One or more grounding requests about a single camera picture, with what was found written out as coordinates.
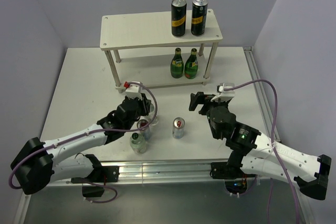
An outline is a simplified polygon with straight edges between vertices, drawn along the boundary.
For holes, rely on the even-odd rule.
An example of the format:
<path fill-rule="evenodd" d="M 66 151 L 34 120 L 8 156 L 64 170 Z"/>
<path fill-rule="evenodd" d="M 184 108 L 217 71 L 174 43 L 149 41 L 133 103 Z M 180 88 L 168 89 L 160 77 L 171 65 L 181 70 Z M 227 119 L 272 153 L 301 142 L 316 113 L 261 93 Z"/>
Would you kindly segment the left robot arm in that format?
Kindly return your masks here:
<path fill-rule="evenodd" d="M 50 182 L 66 178 L 81 183 L 102 182 L 104 170 L 93 154 L 79 159 L 72 156 L 123 137 L 140 117 L 149 114 L 150 104 L 144 93 L 136 98 L 125 97 L 115 110 L 80 132 L 44 142 L 31 138 L 10 165 L 9 186 L 31 195 Z"/>

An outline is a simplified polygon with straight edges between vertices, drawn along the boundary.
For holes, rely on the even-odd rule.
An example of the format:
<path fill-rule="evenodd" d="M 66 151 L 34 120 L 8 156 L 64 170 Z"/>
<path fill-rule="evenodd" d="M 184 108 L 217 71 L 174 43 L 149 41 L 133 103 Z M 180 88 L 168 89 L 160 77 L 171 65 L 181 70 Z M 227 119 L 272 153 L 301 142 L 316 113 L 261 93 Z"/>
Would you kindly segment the clear bottle green cap front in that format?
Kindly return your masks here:
<path fill-rule="evenodd" d="M 146 151 L 146 140 L 139 133 L 132 133 L 130 137 L 130 146 L 137 154 L 143 154 Z"/>

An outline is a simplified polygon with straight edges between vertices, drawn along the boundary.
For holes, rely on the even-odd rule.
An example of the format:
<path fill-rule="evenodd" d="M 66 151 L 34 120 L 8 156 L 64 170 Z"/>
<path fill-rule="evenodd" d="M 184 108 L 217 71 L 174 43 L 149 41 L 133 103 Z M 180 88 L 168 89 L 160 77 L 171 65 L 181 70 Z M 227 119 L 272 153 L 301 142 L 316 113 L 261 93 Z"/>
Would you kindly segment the clear bottle green cap back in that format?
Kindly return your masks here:
<path fill-rule="evenodd" d="M 155 109 L 156 107 L 153 104 L 150 104 L 150 110 L 149 110 L 149 114 L 147 116 L 145 116 L 145 119 L 150 122 L 152 121 L 152 123 L 150 124 L 151 126 L 155 126 L 158 124 L 158 116 L 154 116 L 155 114 Z"/>

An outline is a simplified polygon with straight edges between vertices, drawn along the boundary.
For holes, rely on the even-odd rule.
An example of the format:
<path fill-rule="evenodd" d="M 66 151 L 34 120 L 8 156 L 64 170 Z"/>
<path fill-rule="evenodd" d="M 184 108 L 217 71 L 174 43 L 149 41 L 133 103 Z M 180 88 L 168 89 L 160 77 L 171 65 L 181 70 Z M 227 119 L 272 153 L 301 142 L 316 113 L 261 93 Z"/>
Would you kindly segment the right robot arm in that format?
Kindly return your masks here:
<path fill-rule="evenodd" d="M 198 105 L 200 115 L 207 117 L 213 138 L 225 140 L 231 154 L 225 162 L 211 163 L 213 179 L 238 179 L 244 175 L 261 175 L 292 182 L 304 195 L 325 200 L 331 158 L 296 151 L 271 139 L 259 130 L 242 124 L 228 109 L 229 100 L 213 94 L 191 94 L 189 110 Z"/>

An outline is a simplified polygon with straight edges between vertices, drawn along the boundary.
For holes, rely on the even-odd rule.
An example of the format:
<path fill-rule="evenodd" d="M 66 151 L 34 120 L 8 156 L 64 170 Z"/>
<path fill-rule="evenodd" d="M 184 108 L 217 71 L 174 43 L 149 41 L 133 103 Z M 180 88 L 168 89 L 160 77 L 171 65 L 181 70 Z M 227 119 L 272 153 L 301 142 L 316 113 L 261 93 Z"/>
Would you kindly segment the green glass bottle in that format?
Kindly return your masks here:
<path fill-rule="evenodd" d="M 175 49 L 175 55 L 170 64 L 170 73 L 171 76 L 175 79 L 182 77 L 184 72 L 184 62 L 181 55 L 181 49 Z"/>
<path fill-rule="evenodd" d="M 191 54 L 187 59 L 184 67 L 185 77 L 188 79 L 194 79 L 198 71 L 198 62 L 197 62 L 197 49 L 193 48 Z"/>

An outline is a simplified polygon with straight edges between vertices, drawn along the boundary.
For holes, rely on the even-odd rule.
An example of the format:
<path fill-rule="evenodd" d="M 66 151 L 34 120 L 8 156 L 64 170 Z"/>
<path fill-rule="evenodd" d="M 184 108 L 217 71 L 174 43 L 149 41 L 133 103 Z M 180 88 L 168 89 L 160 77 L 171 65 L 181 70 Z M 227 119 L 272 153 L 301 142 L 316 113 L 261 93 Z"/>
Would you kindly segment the green glass bottle front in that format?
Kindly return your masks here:
<path fill-rule="evenodd" d="M 182 77 L 184 72 L 184 62 L 181 55 L 181 49 L 175 49 L 175 55 L 170 64 L 170 73 L 171 76 L 175 79 Z"/>

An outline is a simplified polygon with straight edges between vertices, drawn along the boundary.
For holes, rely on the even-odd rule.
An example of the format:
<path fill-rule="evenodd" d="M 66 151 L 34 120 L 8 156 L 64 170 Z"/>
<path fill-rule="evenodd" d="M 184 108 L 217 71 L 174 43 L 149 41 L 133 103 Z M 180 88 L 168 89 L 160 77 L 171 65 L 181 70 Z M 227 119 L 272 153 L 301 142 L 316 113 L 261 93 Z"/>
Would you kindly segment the green glass bottle back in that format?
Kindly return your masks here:
<path fill-rule="evenodd" d="M 184 67 L 185 77 L 188 79 L 194 79 L 198 71 L 198 62 L 197 62 L 197 49 L 193 48 L 191 54 L 187 59 Z"/>

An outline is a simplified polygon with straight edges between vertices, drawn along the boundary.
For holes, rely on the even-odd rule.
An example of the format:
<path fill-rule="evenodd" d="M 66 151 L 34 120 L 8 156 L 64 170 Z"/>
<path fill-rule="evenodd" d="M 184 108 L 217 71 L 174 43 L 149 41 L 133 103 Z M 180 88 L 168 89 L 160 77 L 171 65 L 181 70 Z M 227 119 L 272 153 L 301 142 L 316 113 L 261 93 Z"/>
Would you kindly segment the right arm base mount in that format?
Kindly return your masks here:
<path fill-rule="evenodd" d="M 240 198 L 247 195 L 258 184 L 257 175 L 248 175 L 241 170 L 243 157 L 233 151 L 227 161 L 211 162 L 210 177 L 229 180 L 229 184 L 225 184 L 225 190 L 230 197 Z"/>

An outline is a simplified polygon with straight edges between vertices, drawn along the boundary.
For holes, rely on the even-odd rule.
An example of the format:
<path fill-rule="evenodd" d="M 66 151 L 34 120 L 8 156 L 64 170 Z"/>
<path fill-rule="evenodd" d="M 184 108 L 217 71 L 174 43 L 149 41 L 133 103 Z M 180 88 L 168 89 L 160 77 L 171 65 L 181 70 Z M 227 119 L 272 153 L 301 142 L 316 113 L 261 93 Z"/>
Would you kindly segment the clear bottle green cap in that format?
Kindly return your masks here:
<path fill-rule="evenodd" d="M 137 154 L 143 154 L 146 151 L 146 140 L 139 133 L 132 133 L 130 137 L 130 146 Z"/>
<path fill-rule="evenodd" d="M 152 121 L 152 123 L 150 124 L 151 126 L 155 126 L 158 124 L 158 116 L 154 116 L 155 114 L 155 109 L 156 107 L 153 104 L 150 104 L 150 110 L 149 110 L 149 114 L 147 116 L 145 116 L 145 119 L 150 122 Z"/>

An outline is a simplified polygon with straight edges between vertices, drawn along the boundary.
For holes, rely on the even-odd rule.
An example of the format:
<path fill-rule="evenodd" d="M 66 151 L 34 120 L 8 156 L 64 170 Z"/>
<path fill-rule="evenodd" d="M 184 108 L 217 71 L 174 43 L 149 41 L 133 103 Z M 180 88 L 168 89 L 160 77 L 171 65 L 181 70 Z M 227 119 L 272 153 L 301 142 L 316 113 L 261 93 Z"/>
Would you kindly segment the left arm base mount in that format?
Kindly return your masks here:
<path fill-rule="evenodd" d="M 89 201 L 92 204 L 105 204 L 114 201 L 118 192 L 115 188 L 107 185 L 107 183 L 116 183 L 119 178 L 119 166 L 103 166 L 101 162 L 93 155 L 78 153 L 91 162 L 93 171 L 85 178 L 75 177 L 71 179 L 72 184 L 88 184 L 88 186 L 82 186 L 82 196 L 84 200 Z M 114 192 L 114 196 L 108 200 L 95 200 L 94 198 L 100 198 L 105 189 Z"/>

